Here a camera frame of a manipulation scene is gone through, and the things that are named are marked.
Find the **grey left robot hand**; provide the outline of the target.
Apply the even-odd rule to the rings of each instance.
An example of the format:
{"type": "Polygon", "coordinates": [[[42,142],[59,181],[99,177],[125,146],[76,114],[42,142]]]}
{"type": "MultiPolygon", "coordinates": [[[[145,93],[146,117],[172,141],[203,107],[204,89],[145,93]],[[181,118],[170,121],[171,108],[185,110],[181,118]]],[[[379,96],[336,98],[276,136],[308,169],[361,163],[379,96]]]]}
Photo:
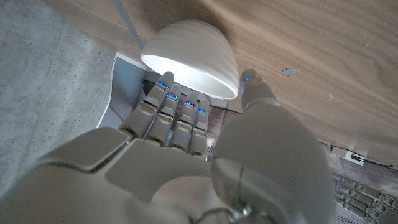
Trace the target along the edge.
{"type": "Polygon", "coordinates": [[[334,202],[347,213],[338,212],[338,223],[397,224],[397,198],[337,173],[334,202]]]}

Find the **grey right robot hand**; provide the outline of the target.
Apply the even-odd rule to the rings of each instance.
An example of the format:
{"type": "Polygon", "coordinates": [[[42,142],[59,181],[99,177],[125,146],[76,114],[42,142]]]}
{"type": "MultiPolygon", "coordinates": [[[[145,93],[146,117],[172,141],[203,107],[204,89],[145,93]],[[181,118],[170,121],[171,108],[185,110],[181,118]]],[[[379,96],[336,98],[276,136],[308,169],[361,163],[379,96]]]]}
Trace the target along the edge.
{"type": "Polygon", "coordinates": [[[254,71],[243,113],[206,157],[208,102],[166,73],[117,128],[91,130],[41,157],[1,196],[2,223],[333,223],[332,177],[312,133],[254,71]]]}

